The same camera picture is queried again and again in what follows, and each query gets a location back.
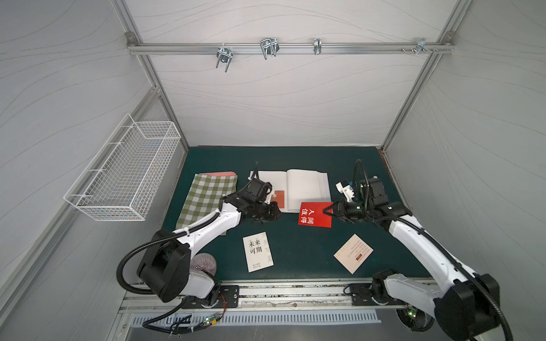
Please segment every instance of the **book page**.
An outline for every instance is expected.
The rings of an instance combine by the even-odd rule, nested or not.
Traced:
[[[286,172],[288,192],[288,212],[299,213],[302,202],[329,202],[330,190],[324,189],[324,178],[328,174],[302,169]]]
[[[279,210],[281,212],[288,212],[288,191],[287,191],[287,181],[286,181],[286,172],[280,171],[258,171],[258,176],[263,182],[269,182],[273,186],[273,191],[284,191],[284,205],[279,204]],[[266,201],[270,201],[271,197],[274,195],[274,192],[271,192],[265,198]]]

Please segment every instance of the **wire basket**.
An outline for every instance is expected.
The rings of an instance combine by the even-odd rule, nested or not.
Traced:
[[[91,169],[91,161],[64,196],[71,205],[95,220],[144,220],[180,140],[173,122],[130,120],[131,125],[121,126],[126,129],[125,133],[120,133],[120,123],[112,134],[122,134],[121,139],[107,142],[93,159],[95,161],[105,148],[115,145],[102,165]],[[91,180],[83,180],[89,172],[94,172]],[[74,193],[78,183],[84,189]]]

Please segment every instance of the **red book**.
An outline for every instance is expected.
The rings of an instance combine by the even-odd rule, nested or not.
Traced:
[[[332,204],[332,202],[302,202],[300,207],[300,216],[298,218],[298,225],[331,228],[332,217],[324,214],[322,210]]]

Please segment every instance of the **white book cover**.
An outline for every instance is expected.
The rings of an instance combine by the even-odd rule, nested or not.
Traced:
[[[334,257],[353,274],[372,252],[373,249],[368,244],[359,236],[353,235],[334,254]]]
[[[289,169],[286,172],[258,171],[258,176],[260,180],[273,186],[273,191],[267,196],[266,201],[271,200],[275,192],[283,192],[284,205],[279,204],[281,212],[299,213],[302,202],[331,202],[327,173]]]
[[[243,237],[242,242],[245,246],[248,272],[253,272],[273,265],[268,236],[265,232]]]

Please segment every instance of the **green checkered cloth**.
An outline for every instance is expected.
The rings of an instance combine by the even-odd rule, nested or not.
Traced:
[[[220,204],[220,198],[235,192],[237,175],[210,176],[195,174],[192,186],[182,207],[182,212],[176,222],[177,229],[183,229],[189,224],[206,216]]]

